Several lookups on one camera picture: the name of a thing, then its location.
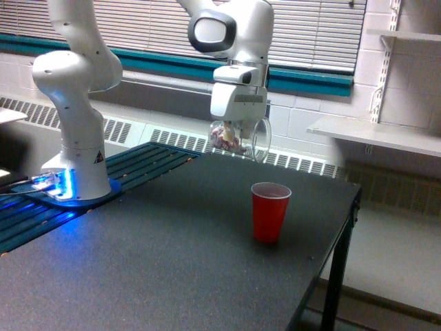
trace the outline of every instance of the window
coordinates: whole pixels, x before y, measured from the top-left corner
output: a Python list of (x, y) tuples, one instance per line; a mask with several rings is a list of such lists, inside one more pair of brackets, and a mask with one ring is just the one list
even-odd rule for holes
[[(270, 64), (354, 72), (366, 0), (269, 2), (276, 15)], [(189, 17), (175, 0), (95, 0), (94, 5), (111, 47), (204, 57), (189, 44)], [(52, 29), (42, 0), (1, 0), (0, 33), (63, 40)]]

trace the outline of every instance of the red solo cup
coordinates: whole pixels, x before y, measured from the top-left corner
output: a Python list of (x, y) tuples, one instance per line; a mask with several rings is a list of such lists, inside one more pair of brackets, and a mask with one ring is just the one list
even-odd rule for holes
[(254, 238), (276, 243), (287, 211), (291, 190), (276, 183), (256, 183), (253, 193)]

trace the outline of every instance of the table surface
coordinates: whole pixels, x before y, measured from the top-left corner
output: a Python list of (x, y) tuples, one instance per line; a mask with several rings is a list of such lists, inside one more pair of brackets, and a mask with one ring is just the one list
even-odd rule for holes
[[(278, 245), (252, 238), (260, 181), (293, 191)], [(359, 190), (201, 156), (1, 257), (2, 330), (285, 330)]]

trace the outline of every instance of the white shelf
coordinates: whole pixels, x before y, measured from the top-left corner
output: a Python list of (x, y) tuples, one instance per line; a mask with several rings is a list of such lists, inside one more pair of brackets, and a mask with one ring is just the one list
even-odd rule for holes
[(426, 34), (426, 33), (416, 33), (416, 32), (405, 32), (405, 31), (376, 30), (376, 29), (367, 29), (367, 34), (376, 34), (379, 36), (393, 37), (393, 38), (406, 39), (406, 40), (441, 42), (441, 34)]
[(16, 112), (15, 110), (0, 107), (0, 124), (18, 121), (20, 119), (25, 119), (26, 117), (27, 116), (22, 112)]
[(325, 116), (307, 131), (337, 139), (441, 157), (441, 136), (425, 130), (371, 123), (348, 117)]

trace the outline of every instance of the window frame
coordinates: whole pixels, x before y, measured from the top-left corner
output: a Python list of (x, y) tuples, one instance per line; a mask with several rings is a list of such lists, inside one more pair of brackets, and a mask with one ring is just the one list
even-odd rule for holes
[[(67, 43), (50, 39), (20, 37), (0, 34), (0, 51), (15, 54), (40, 55), (53, 50), (68, 50)], [(110, 48), (128, 70), (149, 70), (158, 75), (175, 74), (192, 79), (213, 81), (213, 71), (225, 65), (225, 62), (182, 57), (177, 55), (143, 52), (122, 48)], [(287, 69), (278, 66), (269, 67), (268, 90), (270, 92), (293, 94), (306, 92), (312, 94), (350, 97), (353, 75), (312, 72), (307, 70)]]

